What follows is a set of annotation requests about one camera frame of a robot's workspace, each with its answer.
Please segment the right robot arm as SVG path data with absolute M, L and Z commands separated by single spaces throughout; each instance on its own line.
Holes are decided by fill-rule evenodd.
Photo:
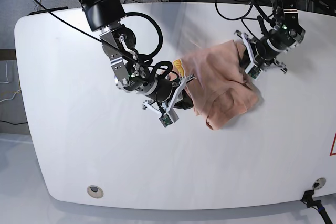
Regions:
M 156 21 L 138 12 L 125 12 L 120 0 L 78 0 L 92 31 L 101 31 L 103 51 L 111 61 L 117 87 L 125 92 L 137 92 L 156 103 L 159 113 L 165 108 L 190 109 L 193 101 L 181 87 L 182 77 L 173 71 L 170 61 L 153 64 L 163 45 L 163 35 Z M 155 50 L 146 55 L 136 50 L 134 32 L 121 23 L 126 17 L 139 16 L 148 20 L 158 35 Z

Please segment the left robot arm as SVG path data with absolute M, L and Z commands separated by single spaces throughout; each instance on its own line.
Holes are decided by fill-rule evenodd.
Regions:
M 255 36 L 249 38 L 246 33 L 239 30 L 235 32 L 246 47 L 240 66 L 254 80 L 273 66 L 286 73 L 286 65 L 279 62 L 277 56 L 301 44 L 305 37 L 305 30 L 299 25 L 296 0 L 271 0 L 271 2 L 272 15 L 269 17 L 256 0 L 251 0 L 259 12 L 256 20 L 262 33 L 260 39 Z

